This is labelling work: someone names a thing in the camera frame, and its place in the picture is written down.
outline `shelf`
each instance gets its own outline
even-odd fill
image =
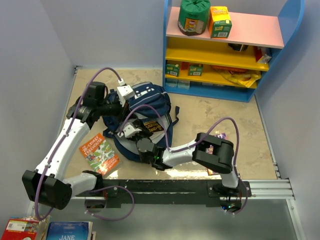
[[[231,81],[226,80],[223,76],[221,76],[218,72],[213,70],[211,66],[204,65],[203,66],[203,73],[202,76],[189,76],[188,70],[181,70],[179,76],[172,76],[169,74],[165,75],[167,79],[180,79],[180,80],[187,80],[192,82],[202,82],[202,83],[212,83],[212,84],[219,84],[219,85],[226,85],[232,87],[239,87],[239,88],[246,88],[239,84],[233,83]],[[250,87],[251,89],[257,88],[257,83],[255,82]]]
[[[210,38],[208,28],[201,35],[187,36],[178,27],[180,7],[172,7],[166,29],[167,37],[191,38],[205,41],[246,44],[268,48],[283,49],[284,41],[278,17],[229,12],[232,22],[228,38]]]
[[[268,64],[256,63],[254,47],[235,51],[228,44],[215,41],[170,37],[166,60],[268,71]]]
[[[190,84],[189,89],[178,87],[164,86],[168,93],[184,94],[199,96],[205,98],[224,99],[238,102],[248,102],[249,96],[253,93],[254,89],[251,88],[235,88],[231,86],[214,87],[203,86],[200,84]]]

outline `yellow bag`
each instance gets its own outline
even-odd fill
[[[246,72],[232,72],[223,69],[215,69],[219,74],[221,74],[225,79],[250,88],[255,81],[261,78],[261,72],[256,70],[247,70]]]

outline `pink shelf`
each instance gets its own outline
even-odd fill
[[[230,12],[232,28],[230,35],[225,38],[210,38],[209,30],[197,36],[187,36],[181,33],[178,27],[180,7],[172,7],[166,29],[167,37],[192,38],[206,41],[224,42],[232,44],[246,44],[268,48],[283,49],[284,41],[276,16],[265,16]]]

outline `yellow box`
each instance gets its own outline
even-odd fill
[[[210,7],[208,29],[211,38],[229,37],[231,27],[232,22],[226,6]]]

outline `white wall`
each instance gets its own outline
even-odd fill
[[[165,0],[41,0],[72,63],[162,67]],[[277,16],[286,0],[212,0],[230,11]],[[173,0],[179,6],[181,0]]]
[[[25,215],[22,183],[55,141],[73,68],[39,0],[0,7],[0,236],[10,216]]]
[[[309,240],[320,236],[320,1],[306,0],[278,75],[257,95],[282,178],[290,178]]]

